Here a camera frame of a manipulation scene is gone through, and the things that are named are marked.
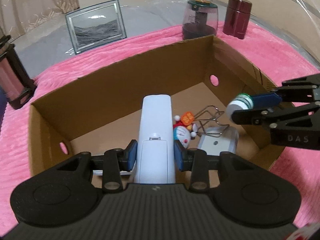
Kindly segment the green white spool wire clip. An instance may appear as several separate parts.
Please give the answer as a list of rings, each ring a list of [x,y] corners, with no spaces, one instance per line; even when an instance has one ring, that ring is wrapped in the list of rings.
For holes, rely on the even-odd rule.
[[[231,119],[235,111],[251,110],[254,107],[253,99],[246,93],[238,94],[226,107],[225,115]]]

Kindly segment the clear box of floss picks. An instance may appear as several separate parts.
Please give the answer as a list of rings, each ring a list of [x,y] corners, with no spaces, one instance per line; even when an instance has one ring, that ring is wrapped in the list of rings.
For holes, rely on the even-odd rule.
[[[104,171],[103,170],[94,170],[93,174],[95,176],[103,176]],[[120,171],[120,172],[106,171],[106,174],[108,176],[113,175],[113,174],[119,174],[120,176],[129,176],[132,174],[132,172],[131,171],[129,171],[129,172],[128,171]]]

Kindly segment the white square night light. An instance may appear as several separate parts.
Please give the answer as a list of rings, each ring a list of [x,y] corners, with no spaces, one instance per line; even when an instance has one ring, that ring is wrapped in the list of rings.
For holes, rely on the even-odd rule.
[[[208,155],[219,156],[221,152],[236,154],[239,133],[235,127],[209,127],[201,135],[197,148]]]

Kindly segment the white power bank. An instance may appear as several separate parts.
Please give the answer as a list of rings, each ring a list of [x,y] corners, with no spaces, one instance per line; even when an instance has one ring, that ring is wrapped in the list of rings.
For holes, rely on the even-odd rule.
[[[135,183],[176,183],[171,114],[169,95],[144,97],[138,136]]]

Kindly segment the red Doraemon figurine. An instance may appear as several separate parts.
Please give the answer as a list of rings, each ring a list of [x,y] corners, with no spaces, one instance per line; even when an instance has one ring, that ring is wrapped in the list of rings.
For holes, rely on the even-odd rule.
[[[190,111],[174,116],[174,140],[179,140],[185,148],[188,148],[190,142],[197,136],[197,125],[194,121],[195,116]]]

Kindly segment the brown cardboard box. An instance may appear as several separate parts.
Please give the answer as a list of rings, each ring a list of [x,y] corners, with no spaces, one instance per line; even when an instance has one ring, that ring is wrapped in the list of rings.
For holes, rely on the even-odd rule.
[[[138,138],[142,102],[171,96],[172,113],[224,109],[238,94],[276,87],[226,42],[207,36],[174,43],[111,64],[34,101],[29,112],[32,175],[88,151],[102,154]]]

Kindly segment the dark red cylindrical canister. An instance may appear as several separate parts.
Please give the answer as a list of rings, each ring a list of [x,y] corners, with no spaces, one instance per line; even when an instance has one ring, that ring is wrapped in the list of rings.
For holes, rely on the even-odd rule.
[[[246,35],[252,3],[248,0],[228,0],[223,33],[243,40]]]

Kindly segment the clear jar green lid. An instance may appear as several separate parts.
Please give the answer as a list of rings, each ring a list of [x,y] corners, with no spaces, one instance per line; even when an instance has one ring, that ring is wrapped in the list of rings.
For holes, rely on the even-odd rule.
[[[216,35],[218,7],[208,0],[189,0],[184,11],[182,35],[184,40]]]

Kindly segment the silver framed sand picture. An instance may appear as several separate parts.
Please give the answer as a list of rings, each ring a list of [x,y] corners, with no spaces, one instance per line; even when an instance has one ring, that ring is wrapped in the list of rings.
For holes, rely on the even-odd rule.
[[[76,54],[127,38],[119,0],[110,0],[65,15]]]

